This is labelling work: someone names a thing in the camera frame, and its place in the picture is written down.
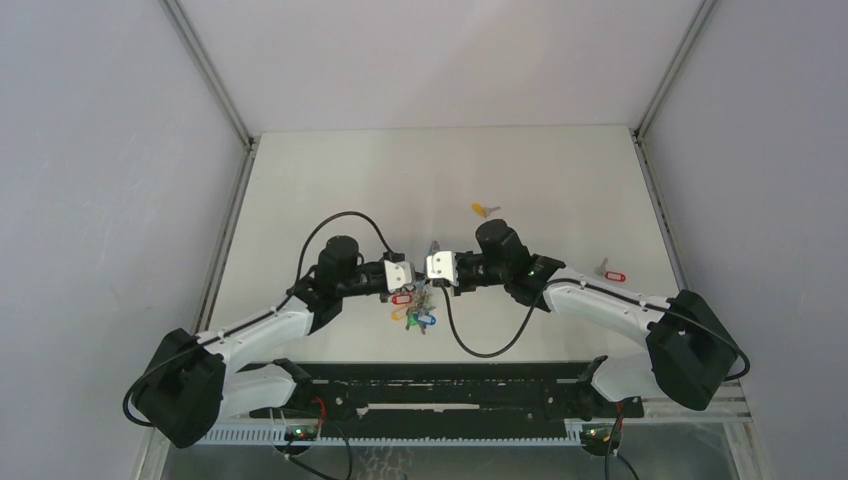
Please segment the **red tagged key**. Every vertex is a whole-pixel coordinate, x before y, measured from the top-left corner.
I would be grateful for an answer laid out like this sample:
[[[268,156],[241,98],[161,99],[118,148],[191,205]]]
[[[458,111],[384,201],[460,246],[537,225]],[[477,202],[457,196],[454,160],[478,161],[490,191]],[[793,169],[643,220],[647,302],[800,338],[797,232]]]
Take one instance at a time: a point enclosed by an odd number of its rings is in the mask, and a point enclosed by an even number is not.
[[[395,294],[390,298],[393,305],[404,306],[409,305],[414,301],[414,295],[410,293]]]
[[[610,282],[624,283],[627,281],[627,275],[620,271],[608,269],[609,258],[605,257],[601,263],[594,269],[594,273]]]

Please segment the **blue tagged key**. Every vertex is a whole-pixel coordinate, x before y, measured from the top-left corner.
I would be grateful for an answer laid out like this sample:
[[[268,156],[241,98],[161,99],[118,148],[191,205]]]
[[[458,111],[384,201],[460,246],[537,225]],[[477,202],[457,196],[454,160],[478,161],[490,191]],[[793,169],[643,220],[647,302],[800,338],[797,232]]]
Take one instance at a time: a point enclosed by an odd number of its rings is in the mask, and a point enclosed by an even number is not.
[[[437,323],[437,319],[435,316],[427,313],[427,314],[419,314],[417,316],[417,322],[419,324],[423,324],[426,326],[434,326]]]

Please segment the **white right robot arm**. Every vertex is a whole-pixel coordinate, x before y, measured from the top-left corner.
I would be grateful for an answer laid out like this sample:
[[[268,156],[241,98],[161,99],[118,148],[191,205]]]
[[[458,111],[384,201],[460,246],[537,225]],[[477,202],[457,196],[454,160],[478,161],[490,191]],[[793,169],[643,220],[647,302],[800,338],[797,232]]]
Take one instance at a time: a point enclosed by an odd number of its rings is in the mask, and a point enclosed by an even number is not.
[[[579,388],[578,402],[592,416],[617,402],[664,395],[704,411],[726,381],[745,376],[750,361],[699,294],[673,297],[634,292],[593,279],[561,260],[533,254],[504,220],[481,224],[479,252],[438,252],[428,260],[430,280],[455,294],[501,286],[529,312],[541,310],[588,320],[640,347],[627,356],[602,355]]]

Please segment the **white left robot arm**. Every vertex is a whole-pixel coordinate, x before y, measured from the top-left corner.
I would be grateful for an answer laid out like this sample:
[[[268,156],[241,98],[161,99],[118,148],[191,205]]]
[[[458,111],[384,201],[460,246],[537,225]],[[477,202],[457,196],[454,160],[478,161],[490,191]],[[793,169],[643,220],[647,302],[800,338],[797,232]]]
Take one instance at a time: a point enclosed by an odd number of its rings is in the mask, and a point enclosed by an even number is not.
[[[388,250],[363,262],[349,236],[329,239],[317,262],[285,298],[252,318],[191,334],[178,328],[162,339],[144,373],[128,388],[123,413],[157,429],[178,448],[192,446],[219,421],[277,407],[290,417],[311,407],[311,388],[274,364],[249,364],[332,321],[349,297],[387,298],[411,280],[404,254]]]

